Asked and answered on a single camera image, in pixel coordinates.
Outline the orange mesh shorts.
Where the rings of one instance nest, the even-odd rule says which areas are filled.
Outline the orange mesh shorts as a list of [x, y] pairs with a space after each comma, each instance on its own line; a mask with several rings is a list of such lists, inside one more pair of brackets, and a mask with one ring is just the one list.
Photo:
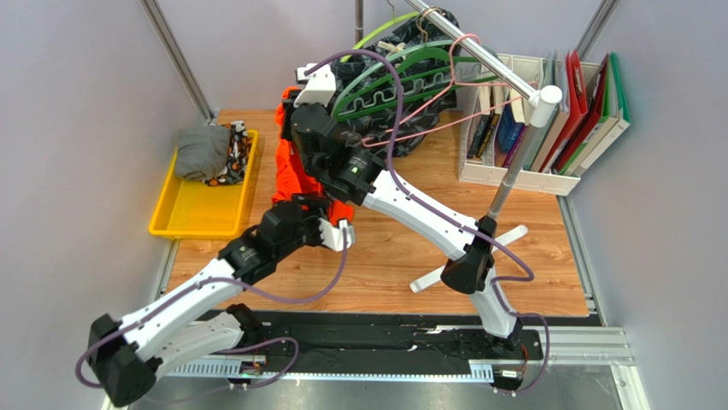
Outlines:
[[[300, 91], [300, 89], [295, 86], [286, 88], [282, 93], [282, 100], [294, 97], [296, 91]], [[321, 198], [325, 197], [323, 186], [304, 172], [302, 162], [295, 153], [293, 143], [283, 138], [285, 124], [283, 102], [276, 108], [274, 119], [279, 126], [279, 142], [274, 157], [276, 192], [272, 196], [272, 203], [292, 201], [294, 194], [311, 194]], [[344, 202], [333, 200], [327, 214], [330, 222], [337, 225], [341, 219], [352, 222], [355, 210]]]

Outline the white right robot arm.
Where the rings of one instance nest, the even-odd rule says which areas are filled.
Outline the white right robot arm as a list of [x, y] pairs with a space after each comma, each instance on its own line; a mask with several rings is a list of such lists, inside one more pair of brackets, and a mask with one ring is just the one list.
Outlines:
[[338, 123], [320, 103], [281, 103], [281, 137], [292, 143], [305, 176], [332, 200], [385, 214], [433, 243], [447, 257], [441, 280], [469, 297], [484, 330], [514, 344], [522, 324], [499, 288], [489, 284], [496, 222], [476, 220], [431, 198], [402, 178], [382, 157], [346, 143]]

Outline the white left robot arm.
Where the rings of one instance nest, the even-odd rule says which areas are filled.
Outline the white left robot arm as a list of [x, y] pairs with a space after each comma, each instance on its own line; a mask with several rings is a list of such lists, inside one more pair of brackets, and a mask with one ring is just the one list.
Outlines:
[[81, 370], [77, 379], [124, 407], [173, 369], [238, 346], [257, 327], [248, 308], [235, 307], [203, 325], [193, 321], [246, 290], [260, 294], [254, 285], [303, 247], [345, 254], [355, 243], [353, 228], [347, 219], [331, 223], [329, 208], [329, 201], [305, 195], [277, 202], [178, 289], [120, 319], [109, 314], [95, 319], [77, 364], [88, 365], [96, 379], [88, 380]]

